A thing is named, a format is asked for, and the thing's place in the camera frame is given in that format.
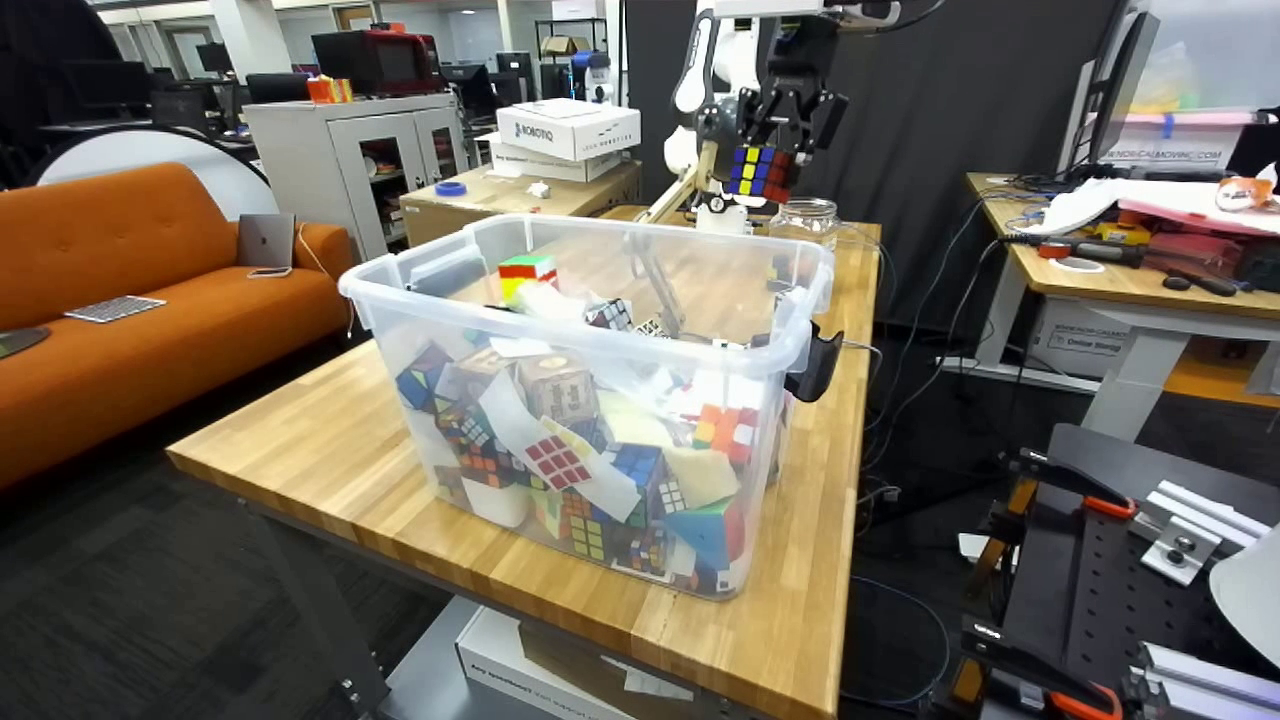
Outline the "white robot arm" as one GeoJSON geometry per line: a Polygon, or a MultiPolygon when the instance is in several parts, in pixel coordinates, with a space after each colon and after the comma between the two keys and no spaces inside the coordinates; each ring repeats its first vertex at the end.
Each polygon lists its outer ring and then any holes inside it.
{"type": "Polygon", "coordinates": [[[739,138],[809,162],[849,107],[829,88],[845,31],[900,31],[944,0],[698,0],[673,94],[665,164],[690,172],[703,141],[739,138]]]}

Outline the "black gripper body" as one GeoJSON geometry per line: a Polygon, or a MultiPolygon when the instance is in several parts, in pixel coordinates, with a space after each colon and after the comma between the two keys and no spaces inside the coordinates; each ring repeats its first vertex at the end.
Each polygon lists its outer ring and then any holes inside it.
{"type": "Polygon", "coordinates": [[[829,149],[849,101],[829,88],[837,26],[785,15],[770,43],[770,88],[746,106],[746,128],[760,143],[829,149]]]}

